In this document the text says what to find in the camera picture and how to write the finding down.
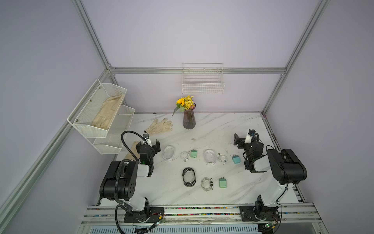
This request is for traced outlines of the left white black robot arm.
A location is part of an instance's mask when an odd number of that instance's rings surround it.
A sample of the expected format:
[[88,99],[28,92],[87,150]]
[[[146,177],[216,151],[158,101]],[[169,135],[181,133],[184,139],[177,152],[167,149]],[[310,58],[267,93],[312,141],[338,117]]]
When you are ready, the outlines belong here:
[[150,204],[147,198],[136,195],[136,182],[139,177],[150,177],[154,170],[154,156],[161,151],[160,142],[152,145],[150,134],[145,131],[139,134],[134,131],[124,131],[121,142],[126,149],[129,147],[124,141],[124,135],[130,133],[142,139],[136,144],[135,149],[139,154],[137,157],[133,151],[130,154],[134,160],[123,159],[112,161],[99,188],[99,195],[102,199],[115,201],[119,206],[130,213],[150,212]]

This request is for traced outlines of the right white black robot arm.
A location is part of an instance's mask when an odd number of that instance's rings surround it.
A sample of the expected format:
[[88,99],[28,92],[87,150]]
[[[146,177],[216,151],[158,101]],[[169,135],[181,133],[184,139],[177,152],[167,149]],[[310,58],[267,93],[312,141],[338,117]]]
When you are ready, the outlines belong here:
[[260,195],[253,206],[240,206],[242,221],[281,221],[280,200],[288,191],[289,186],[297,185],[306,180],[307,170],[291,149],[278,151],[273,146],[270,149],[260,140],[255,130],[249,130],[246,138],[234,134],[233,145],[243,149],[244,167],[252,173],[260,173],[255,169],[255,162],[268,158],[272,181]]

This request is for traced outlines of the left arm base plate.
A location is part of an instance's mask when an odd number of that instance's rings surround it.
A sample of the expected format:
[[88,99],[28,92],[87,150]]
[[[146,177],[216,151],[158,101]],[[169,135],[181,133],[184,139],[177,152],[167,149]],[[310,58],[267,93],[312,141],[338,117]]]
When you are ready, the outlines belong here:
[[156,223],[164,216],[164,207],[145,208],[141,212],[126,213],[124,223]]

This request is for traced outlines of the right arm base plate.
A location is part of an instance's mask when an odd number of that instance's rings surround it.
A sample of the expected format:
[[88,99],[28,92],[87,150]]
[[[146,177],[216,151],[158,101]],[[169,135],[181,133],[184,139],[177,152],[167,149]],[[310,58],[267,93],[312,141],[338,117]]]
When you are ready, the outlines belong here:
[[243,222],[280,221],[278,206],[260,208],[256,206],[240,206],[239,209]]

